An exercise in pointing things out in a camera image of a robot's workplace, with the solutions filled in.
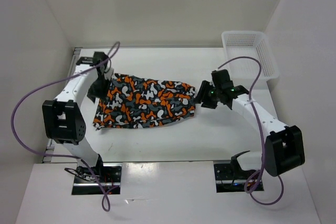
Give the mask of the orange camouflage shorts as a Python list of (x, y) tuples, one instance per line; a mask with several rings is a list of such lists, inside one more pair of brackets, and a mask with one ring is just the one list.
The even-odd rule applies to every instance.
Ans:
[(193, 117), (195, 96), (195, 87), (185, 82), (115, 73), (92, 124), (97, 130), (164, 126)]

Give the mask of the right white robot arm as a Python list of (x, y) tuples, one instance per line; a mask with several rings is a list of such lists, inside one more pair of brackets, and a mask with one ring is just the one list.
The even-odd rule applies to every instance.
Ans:
[(202, 81), (195, 102), (204, 108), (215, 109), (220, 102), (241, 115), (262, 134), (261, 166), (276, 177), (306, 161), (302, 131), (273, 117), (251, 96), (244, 86), (234, 86), (227, 70), (213, 71), (212, 81)]

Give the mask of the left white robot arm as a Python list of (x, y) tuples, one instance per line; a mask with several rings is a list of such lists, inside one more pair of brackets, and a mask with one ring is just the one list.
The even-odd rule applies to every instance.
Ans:
[(86, 124), (80, 107), (85, 97), (92, 102), (107, 97), (113, 73), (108, 69), (108, 61), (109, 57), (102, 51), (96, 51), (92, 57), (80, 57), (76, 62), (75, 77), (53, 100), (46, 100), (42, 105), (47, 137), (76, 157), (77, 176), (88, 177), (93, 182), (104, 178), (105, 169), (101, 156), (86, 139)]

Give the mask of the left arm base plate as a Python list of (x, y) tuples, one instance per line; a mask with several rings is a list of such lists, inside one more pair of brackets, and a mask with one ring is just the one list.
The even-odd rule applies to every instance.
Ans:
[[(102, 195), (102, 191), (87, 168), (65, 168), (74, 175), (72, 195)], [(121, 187), (122, 163), (104, 163), (104, 174), (96, 175), (109, 195), (118, 195)]]

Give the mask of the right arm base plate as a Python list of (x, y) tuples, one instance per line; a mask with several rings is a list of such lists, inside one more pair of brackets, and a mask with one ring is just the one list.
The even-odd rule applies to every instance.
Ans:
[(214, 163), (215, 184), (217, 193), (244, 192), (248, 174), (234, 175), (229, 162)]

